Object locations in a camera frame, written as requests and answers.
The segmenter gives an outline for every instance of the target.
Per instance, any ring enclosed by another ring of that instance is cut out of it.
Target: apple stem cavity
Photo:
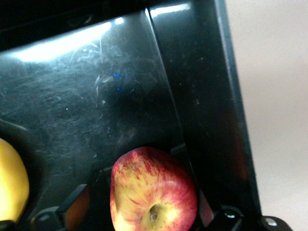
[[[152,208],[150,209],[150,220],[151,222],[155,222],[157,219],[157,212],[155,211],[155,207],[156,205],[152,206]]]

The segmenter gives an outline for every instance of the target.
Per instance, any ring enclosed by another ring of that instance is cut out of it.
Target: red apple
[[[137,148],[112,168],[110,210],[116,231],[187,231],[197,212],[195,185],[171,155]]]

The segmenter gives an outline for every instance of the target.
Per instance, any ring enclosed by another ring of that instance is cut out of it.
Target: white wall
[[[262,213],[308,230],[308,1],[226,0]]]

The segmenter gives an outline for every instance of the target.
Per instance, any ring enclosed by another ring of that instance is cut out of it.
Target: metal bolt
[[[277,223],[272,218],[265,218],[265,221],[270,226],[277,226]]]
[[[233,219],[233,218],[236,217],[236,213],[233,212],[233,211],[231,211],[231,210],[228,210],[228,211],[225,212],[225,216],[226,216],[227,218]]]

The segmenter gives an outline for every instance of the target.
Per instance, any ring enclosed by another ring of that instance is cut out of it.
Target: lemon
[[[29,197],[29,180],[18,152],[0,138],[0,220],[17,222]]]

